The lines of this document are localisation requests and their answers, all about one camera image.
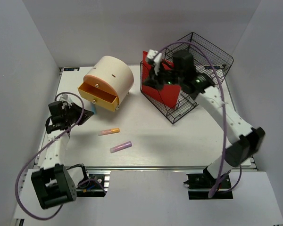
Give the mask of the red file folder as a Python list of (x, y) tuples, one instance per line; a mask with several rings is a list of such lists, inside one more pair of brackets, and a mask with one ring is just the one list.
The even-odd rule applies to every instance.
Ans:
[(181, 87), (179, 85), (164, 85), (163, 89), (157, 91), (151, 87), (145, 86), (142, 83), (148, 78), (151, 66), (146, 62), (147, 51), (143, 51), (141, 65), (141, 92), (147, 96), (161, 102), (163, 105), (175, 109), (178, 104)]

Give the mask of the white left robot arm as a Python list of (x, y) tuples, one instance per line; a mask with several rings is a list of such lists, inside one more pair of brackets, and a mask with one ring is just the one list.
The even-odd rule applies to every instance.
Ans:
[(76, 200), (76, 189), (85, 188), (90, 176), (81, 163), (65, 166), (65, 153), (70, 140), (70, 128), (75, 122), (84, 124), (93, 116), (75, 103), (56, 101), (48, 105), (50, 117), (45, 123), (48, 147), (40, 169), (31, 175), (32, 184), (42, 209)]

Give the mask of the yellow bottom drawer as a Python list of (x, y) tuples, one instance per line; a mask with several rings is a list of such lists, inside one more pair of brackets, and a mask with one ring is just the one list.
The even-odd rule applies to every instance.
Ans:
[(112, 112), (119, 104), (118, 96), (115, 94), (110, 94), (87, 83), (82, 83), (78, 87), (78, 92), (82, 98)]

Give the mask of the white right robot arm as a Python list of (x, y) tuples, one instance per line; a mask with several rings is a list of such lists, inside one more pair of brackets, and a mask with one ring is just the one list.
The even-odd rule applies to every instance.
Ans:
[(145, 62), (150, 66), (145, 86), (162, 90), (165, 85), (179, 85), (198, 105), (202, 106), (224, 132), (229, 146), (223, 146), (222, 154), (204, 170), (204, 184), (216, 187), (221, 177), (257, 153), (265, 137), (265, 131), (247, 123), (231, 106), (224, 101), (224, 93), (215, 86), (205, 73), (197, 71), (194, 57), (187, 50), (173, 54), (173, 64), (162, 59), (162, 54), (149, 50)]

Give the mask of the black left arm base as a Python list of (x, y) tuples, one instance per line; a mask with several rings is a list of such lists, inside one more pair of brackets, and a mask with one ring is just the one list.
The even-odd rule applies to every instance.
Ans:
[(83, 164), (66, 167), (72, 178), (77, 197), (104, 197), (108, 191), (110, 173), (92, 170)]

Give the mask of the cream semicircular drawer box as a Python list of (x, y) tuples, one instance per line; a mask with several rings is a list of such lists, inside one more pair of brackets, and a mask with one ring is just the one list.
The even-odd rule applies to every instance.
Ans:
[(115, 89), (119, 99), (116, 109), (134, 84), (133, 73), (129, 66), (112, 56), (102, 57), (87, 74), (103, 79)]

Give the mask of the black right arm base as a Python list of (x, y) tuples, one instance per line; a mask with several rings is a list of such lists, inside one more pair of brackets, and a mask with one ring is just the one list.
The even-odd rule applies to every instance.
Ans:
[[(203, 173), (192, 173), (186, 175), (186, 181), (183, 184), (188, 189), (189, 200), (210, 200), (208, 193), (215, 183), (211, 183)], [(212, 200), (233, 199), (232, 191), (226, 192), (231, 187), (230, 178), (226, 176), (216, 189)]]

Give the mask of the peach top drawer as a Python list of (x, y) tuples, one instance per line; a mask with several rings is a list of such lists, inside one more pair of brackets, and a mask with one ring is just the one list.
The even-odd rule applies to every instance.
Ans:
[(83, 82), (88, 84), (88, 85), (91, 85), (91, 86), (93, 86), (97, 89), (100, 89), (100, 90), (104, 91), (105, 93), (109, 93), (109, 94), (114, 95), (116, 97), (118, 96), (115, 89), (101, 78), (87, 74), (87, 75), (84, 76)]

